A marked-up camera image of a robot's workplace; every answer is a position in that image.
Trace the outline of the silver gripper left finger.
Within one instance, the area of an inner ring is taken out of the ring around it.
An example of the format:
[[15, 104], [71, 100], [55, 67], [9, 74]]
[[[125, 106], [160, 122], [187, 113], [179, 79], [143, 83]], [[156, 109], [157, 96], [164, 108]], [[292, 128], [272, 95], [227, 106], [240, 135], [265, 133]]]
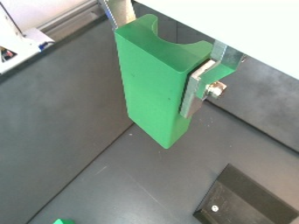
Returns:
[[107, 14], [112, 30], [136, 20], [136, 14], [131, 0], [97, 0]]

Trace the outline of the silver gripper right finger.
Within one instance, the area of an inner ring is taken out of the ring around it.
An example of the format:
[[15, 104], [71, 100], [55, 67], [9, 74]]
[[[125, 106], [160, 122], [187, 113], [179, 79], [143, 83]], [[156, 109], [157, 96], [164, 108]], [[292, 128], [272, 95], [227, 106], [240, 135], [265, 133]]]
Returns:
[[188, 77], [180, 106], [180, 115], [184, 118], [195, 114], [207, 97], [219, 99], [223, 96], [227, 85], [220, 79], [237, 70], [243, 58], [243, 52], [217, 40], [213, 42], [208, 59]]

